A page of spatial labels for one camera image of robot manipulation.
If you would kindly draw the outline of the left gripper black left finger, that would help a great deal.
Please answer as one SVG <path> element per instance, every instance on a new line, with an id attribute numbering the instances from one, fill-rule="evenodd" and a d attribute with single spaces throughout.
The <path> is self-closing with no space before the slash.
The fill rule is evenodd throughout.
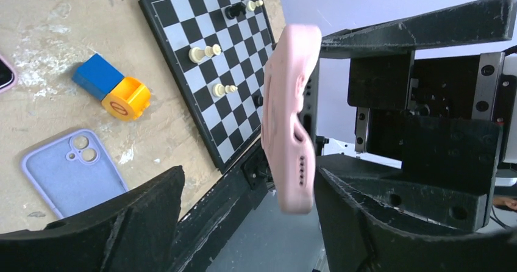
<path id="1" fill-rule="evenodd" d="M 185 174 L 143 185 L 40 231 L 1 235 L 2 271 L 170 271 Z"/>

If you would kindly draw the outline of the lilac phone case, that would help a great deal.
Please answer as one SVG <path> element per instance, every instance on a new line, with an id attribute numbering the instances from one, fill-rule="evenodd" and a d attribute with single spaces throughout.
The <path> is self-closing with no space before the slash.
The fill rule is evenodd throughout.
<path id="1" fill-rule="evenodd" d="M 49 208 L 66 218 L 128 192 L 99 137 L 79 129 L 27 153 L 21 169 Z"/>

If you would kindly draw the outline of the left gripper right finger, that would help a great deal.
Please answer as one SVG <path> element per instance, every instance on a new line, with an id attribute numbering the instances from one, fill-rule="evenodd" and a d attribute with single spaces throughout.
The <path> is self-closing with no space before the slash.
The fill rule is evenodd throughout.
<path id="1" fill-rule="evenodd" d="M 325 168 L 315 199 L 330 271 L 515 271 L 516 230 L 467 234 L 401 213 Z"/>

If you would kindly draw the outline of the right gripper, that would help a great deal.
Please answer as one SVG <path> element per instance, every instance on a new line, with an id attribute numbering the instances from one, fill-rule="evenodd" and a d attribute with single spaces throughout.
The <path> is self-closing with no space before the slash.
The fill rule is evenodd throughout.
<path id="1" fill-rule="evenodd" d="M 324 36 L 322 58 L 368 57 L 352 60 L 349 76 L 356 151 L 402 166 L 344 154 L 319 156 L 316 166 L 443 225 L 486 226 L 497 165 L 516 170 L 516 51 L 434 59 L 409 51 L 509 41 L 515 23 L 516 0 L 477 0 Z"/>

